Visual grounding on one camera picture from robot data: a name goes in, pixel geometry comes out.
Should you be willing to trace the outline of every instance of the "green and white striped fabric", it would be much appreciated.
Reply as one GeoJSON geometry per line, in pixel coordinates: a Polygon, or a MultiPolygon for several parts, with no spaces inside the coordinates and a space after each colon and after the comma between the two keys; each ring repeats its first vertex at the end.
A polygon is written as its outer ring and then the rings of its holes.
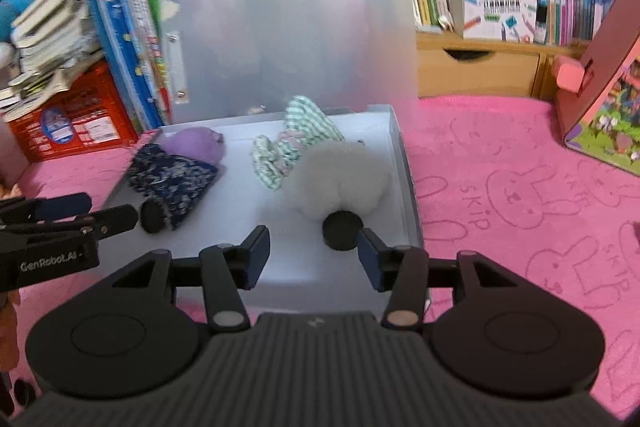
{"type": "Polygon", "coordinates": [[[306,147],[344,136],[320,108],[306,96],[294,96],[287,105],[285,130],[275,142],[257,136],[251,151],[254,171],[262,184],[275,190],[302,157],[306,147]]]}

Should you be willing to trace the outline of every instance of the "white box with crayon print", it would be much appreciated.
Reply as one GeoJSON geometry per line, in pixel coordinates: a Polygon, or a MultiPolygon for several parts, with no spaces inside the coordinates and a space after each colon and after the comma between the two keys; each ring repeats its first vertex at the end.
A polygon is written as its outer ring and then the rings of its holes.
{"type": "Polygon", "coordinates": [[[538,0],[449,0],[456,33],[465,39],[533,42],[538,0]]]}

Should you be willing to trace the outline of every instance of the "purple plush toy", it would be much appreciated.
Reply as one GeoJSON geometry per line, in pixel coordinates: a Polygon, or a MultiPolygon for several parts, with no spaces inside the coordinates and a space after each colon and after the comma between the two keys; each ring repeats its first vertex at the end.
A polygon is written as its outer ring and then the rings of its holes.
{"type": "Polygon", "coordinates": [[[225,153],[222,134],[209,127],[188,127],[158,142],[167,154],[217,165],[225,153]]]}

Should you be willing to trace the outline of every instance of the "drawer handle cutout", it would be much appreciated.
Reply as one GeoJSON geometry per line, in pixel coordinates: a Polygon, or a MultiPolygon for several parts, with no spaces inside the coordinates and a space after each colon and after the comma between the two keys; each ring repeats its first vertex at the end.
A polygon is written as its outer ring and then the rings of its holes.
{"type": "Polygon", "coordinates": [[[459,62],[475,62],[481,58],[490,57],[494,52],[480,52],[473,50],[443,50],[449,57],[459,62]]]}

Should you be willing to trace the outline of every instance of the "pink blanket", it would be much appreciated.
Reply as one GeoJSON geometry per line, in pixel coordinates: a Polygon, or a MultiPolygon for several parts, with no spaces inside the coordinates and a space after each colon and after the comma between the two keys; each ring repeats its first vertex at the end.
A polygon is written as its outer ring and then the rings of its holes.
{"type": "MultiPolygon", "coordinates": [[[[640,403],[640,180],[563,148],[548,103],[420,105],[404,140],[426,249],[479,251],[590,314],[607,343],[593,394],[624,417],[640,403]]],[[[450,306],[434,301],[431,319],[450,306]]]]}

